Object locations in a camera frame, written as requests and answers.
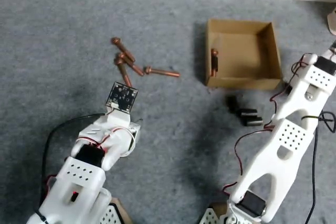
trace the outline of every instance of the copper screw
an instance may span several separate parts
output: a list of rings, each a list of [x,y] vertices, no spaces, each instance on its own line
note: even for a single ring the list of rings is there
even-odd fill
[[[218,50],[215,49],[215,48],[212,48],[211,49],[211,56],[217,57],[217,55],[218,55]]]
[[[121,39],[118,37],[113,37],[111,39],[112,44],[116,45],[120,51],[122,51],[132,62],[135,62],[135,58],[131,52],[129,52],[126,47],[121,43]]]
[[[216,76],[218,71],[218,50],[215,48],[211,49],[211,76]]]
[[[124,79],[124,82],[126,83],[126,85],[128,87],[132,87],[132,83],[130,78],[128,77],[128,74],[126,72],[125,66],[124,66],[124,62],[121,58],[117,57],[114,59],[114,64],[118,66],[119,71],[122,75],[122,78]]]
[[[118,54],[118,57],[121,58],[131,69],[133,69],[138,75],[144,76],[143,71],[135,65],[123,52]]]
[[[180,73],[178,73],[178,72],[154,69],[151,66],[148,66],[148,67],[145,68],[145,73],[146,74],[157,73],[157,74],[162,74],[164,76],[180,77]]]

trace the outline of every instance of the open cardboard box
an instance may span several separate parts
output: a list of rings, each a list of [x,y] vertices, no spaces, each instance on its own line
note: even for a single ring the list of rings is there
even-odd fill
[[[212,76],[211,49],[218,50]],[[206,35],[206,85],[274,89],[282,79],[272,23],[210,19]]]

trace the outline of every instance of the robotic arm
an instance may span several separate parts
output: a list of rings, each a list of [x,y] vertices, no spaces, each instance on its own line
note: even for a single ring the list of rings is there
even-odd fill
[[[102,186],[105,171],[128,156],[139,139],[140,126],[129,114],[137,93],[114,83],[108,113],[79,133],[53,187],[27,224],[123,223],[118,209],[110,205],[110,192]]]
[[[304,55],[302,61],[307,66],[297,71],[287,101],[272,118],[275,127],[270,140],[238,179],[227,202],[228,211],[220,216],[219,223],[250,224],[272,220],[296,178],[300,161],[314,137],[317,118],[336,86],[335,55],[336,41],[321,57]],[[301,114],[301,125],[286,119],[294,112]],[[280,149],[285,151],[285,155],[281,154]],[[267,200],[249,190],[249,186],[265,174],[272,176]],[[209,213],[214,214],[208,208],[200,223],[207,223],[204,217]]]

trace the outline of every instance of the copper bolt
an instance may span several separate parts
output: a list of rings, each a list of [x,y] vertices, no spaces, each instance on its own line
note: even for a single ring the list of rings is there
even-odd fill
[[[126,47],[121,43],[121,39],[118,37],[113,37],[111,39],[112,44],[116,45],[120,51],[122,51],[132,62],[135,62],[135,58],[131,52],[129,52]]]
[[[117,57],[117,58],[114,59],[114,64],[118,66],[119,71],[120,71],[120,73],[122,75],[122,78],[124,79],[124,82],[126,83],[126,85],[128,87],[132,87],[131,80],[128,77],[128,74],[127,74],[125,66],[124,66],[124,61],[121,58]]]
[[[180,73],[178,72],[154,69],[151,66],[148,66],[145,68],[145,73],[146,74],[157,73],[157,74],[162,74],[164,76],[180,77]]]
[[[131,69],[133,69],[138,75],[144,76],[143,71],[135,65],[123,52],[118,54],[118,57],[121,58]]]
[[[215,49],[215,48],[212,48],[212,49],[211,49],[211,56],[215,56],[215,57],[217,57],[217,55],[218,55],[218,50]]]

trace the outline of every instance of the gray carpet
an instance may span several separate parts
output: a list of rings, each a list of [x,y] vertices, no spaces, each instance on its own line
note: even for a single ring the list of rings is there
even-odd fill
[[[174,69],[179,79],[139,77],[133,120],[143,119],[135,151],[107,173],[106,188],[135,223],[195,224],[223,184],[235,181],[233,146],[256,128],[242,127],[223,100],[239,95],[266,120],[273,92],[204,86],[205,24],[209,18],[274,21],[285,78],[304,52],[324,52],[335,40],[326,15],[335,4],[276,0],[0,0],[0,223],[25,223],[39,196],[41,155],[48,132],[75,116],[104,112],[114,81],[122,81],[110,45],[120,36],[141,65]],[[336,93],[326,109],[336,111]],[[47,173],[56,173],[76,134],[89,122],[59,132]],[[336,219],[335,137],[321,127],[318,202],[311,223]],[[244,165],[267,141],[245,139]],[[311,206],[312,145],[273,223],[303,223]],[[267,193],[268,181],[254,185]]]

